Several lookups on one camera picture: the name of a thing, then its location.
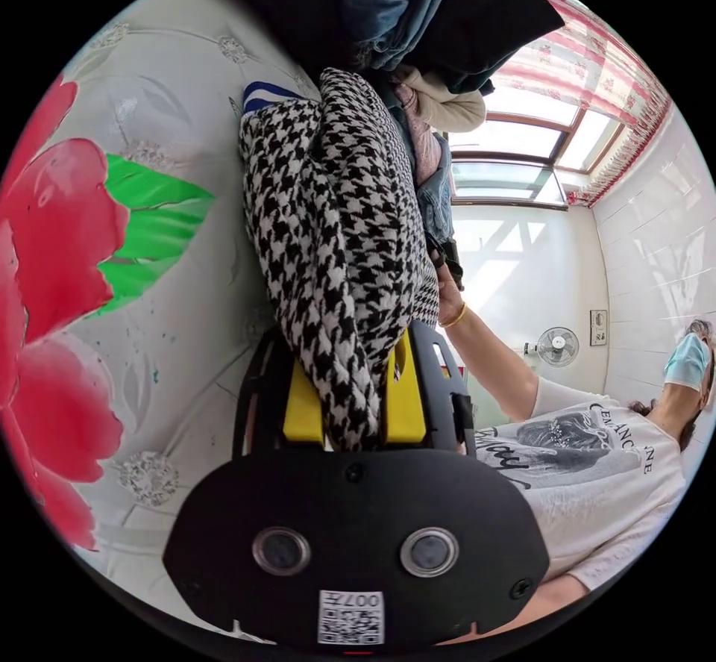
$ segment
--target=dark hair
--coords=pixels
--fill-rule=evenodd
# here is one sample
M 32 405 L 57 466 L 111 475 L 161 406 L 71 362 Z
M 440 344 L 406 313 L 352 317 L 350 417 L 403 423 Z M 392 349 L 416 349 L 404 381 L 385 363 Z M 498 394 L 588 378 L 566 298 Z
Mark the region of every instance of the dark hair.
M 684 336 L 687 336 L 688 334 L 696 334 L 699 338 L 705 338 L 709 342 L 709 346 L 711 347 L 711 368 L 709 370 L 710 391 L 711 387 L 714 384 L 714 366 L 716 365 L 716 361 L 714 359 L 713 354 L 714 328 L 709 321 L 704 321 L 703 319 L 694 319 L 694 321 L 692 321 L 686 328 Z M 640 416 L 646 417 L 654 410 L 654 406 L 656 406 L 656 399 L 652 399 L 651 405 L 649 406 L 645 406 L 643 403 L 635 401 L 634 403 L 629 404 L 628 408 L 629 410 L 633 410 L 634 413 L 638 413 Z M 684 426 L 684 430 L 679 436 L 679 447 L 681 448 L 682 452 L 685 451 L 686 446 L 691 442 L 691 438 L 694 436 L 694 431 L 696 430 L 696 421 L 700 415 L 701 411 L 698 411 L 697 414 Z

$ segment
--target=qr code label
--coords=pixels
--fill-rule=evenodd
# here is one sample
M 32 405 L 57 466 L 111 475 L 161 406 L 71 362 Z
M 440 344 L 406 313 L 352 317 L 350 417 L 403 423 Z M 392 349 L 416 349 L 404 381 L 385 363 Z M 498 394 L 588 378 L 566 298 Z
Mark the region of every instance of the qr code label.
M 383 593 L 321 590 L 318 642 L 324 645 L 382 645 L 385 639 Z

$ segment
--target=pile of clothes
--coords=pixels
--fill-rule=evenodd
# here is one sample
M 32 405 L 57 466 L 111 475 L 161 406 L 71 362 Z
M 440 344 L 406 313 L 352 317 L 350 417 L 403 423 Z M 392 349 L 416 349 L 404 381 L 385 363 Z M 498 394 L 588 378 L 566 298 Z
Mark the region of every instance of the pile of clothes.
M 490 77 L 520 47 L 564 25 L 547 0 L 244 0 L 314 82 L 361 74 L 401 131 L 429 241 L 462 288 L 443 134 L 486 118 Z
M 490 76 L 564 23 L 546 0 L 243 1 L 321 91 L 246 89 L 248 233 L 332 444 L 373 449 L 390 352 L 411 319 L 437 326 L 435 251 L 462 288 L 443 135 L 478 128 Z

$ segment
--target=houndstooth scarf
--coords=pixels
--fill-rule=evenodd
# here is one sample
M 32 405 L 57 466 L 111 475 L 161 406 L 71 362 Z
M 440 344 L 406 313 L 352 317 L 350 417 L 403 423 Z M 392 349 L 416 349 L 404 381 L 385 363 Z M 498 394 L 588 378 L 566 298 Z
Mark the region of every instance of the houndstooth scarf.
M 387 109 L 363 78 L 336 69 L 321 76 L 321 95 L 243 116 L 246 222 L 331 443 L 370 450 L 388 356 L 411 318 L 436 326 L 437 277 Z

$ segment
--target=face mask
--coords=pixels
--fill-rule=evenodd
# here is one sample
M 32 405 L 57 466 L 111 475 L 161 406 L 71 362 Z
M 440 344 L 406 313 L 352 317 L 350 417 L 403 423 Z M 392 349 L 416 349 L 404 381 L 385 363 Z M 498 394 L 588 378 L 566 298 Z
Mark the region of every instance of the face mask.
M 664 382 L 688 386 L 701 393 L 703 377 L 710 363 L 709 347 L 696 334 L 689 334 L 676 347 L 666 364 Z

